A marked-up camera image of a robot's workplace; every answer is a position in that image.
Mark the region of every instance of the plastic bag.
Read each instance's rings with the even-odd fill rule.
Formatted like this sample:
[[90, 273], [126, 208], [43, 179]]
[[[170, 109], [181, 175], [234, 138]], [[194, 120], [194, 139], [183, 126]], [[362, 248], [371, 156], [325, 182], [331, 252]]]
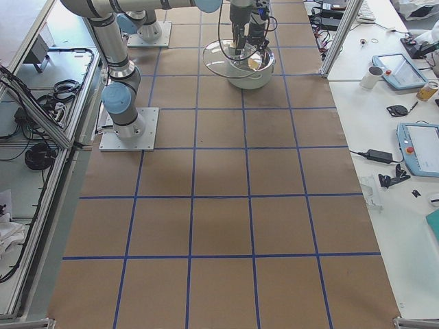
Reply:
[[439, 13], [439, 0], [392, 0], [406, 21], [425, 19]]

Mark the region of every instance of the tablet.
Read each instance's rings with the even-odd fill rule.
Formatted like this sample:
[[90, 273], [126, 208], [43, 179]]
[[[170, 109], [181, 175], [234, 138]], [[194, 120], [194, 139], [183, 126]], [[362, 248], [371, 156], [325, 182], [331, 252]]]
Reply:
[[411, 173], [439, 177], [439, 125], [400, 123], [396, 135]]
[[428, 82], [412, 60], [402, 53], [375, 55], [372, 63], [383, 67], [384, 71], [392, 71], [390, 75], [383, 75], [383, 79], [397, 90], [420, 88]]

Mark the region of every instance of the blue joint cap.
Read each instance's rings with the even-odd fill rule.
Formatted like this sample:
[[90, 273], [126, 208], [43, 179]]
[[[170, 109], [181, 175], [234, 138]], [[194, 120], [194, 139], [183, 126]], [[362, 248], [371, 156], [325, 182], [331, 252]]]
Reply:
[[216, 12], [221, 7], [222, 0], [195, 0], [197, 7], [203, 12]]
[[118, 14], [116, 20], [123, 32], [128, 34], [137, 33], [137, 26], [125, 14]]
[[132, 97], [127, 86], [115, 82], [104, 88], [101, 99], [108, 113], [121, 114], [130, 107]]

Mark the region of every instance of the power adapter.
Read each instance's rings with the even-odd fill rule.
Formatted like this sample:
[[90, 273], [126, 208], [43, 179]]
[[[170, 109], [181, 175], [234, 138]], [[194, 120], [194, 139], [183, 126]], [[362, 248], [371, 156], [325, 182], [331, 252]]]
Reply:
[[367, 152], [357, 152], [357, 154], [371, 161], [377, 161], [387, 164], [394, 162], [393, 155], [391, 153], [377, 151], [376, 149], [369, 149]]

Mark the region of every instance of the black device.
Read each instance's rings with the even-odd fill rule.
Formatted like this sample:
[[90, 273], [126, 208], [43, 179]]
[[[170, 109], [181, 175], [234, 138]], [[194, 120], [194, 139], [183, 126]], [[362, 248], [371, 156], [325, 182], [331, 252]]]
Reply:
[[340, 19], [328, 19], [325, 17], [322, 17], [322, 29], [327, 29], [329, 31], [337, 31], [338, 25], [340, 25], [341, 20]]
[[320, 16], [327, 19], [342, 19], [344, 11], [340, 10], [328, 10], [322, 9], [320, 11]]
[[46, 143], [32, 146], [25, 153], [25, 164], [31, 170], [44, 170], [49, 168], [56, 158], [56, 151]]
[[392, 105], [388, 106], [387, 111], [392, 117], [405, 117], [407, 114], [409, 114], [408, 109], [405, 106], [402, 105]]
[[410, 58], [417, 60], [419, 58], [424, 58], [425, 55], [431, 53], [432, 51], [439, 49], [439, 41], [435, 43], [422, 43], [418, 44], [411, 33], [408, 33], [405, 38], [399, 39], [403, 44], [405, 50], [408, 52]]

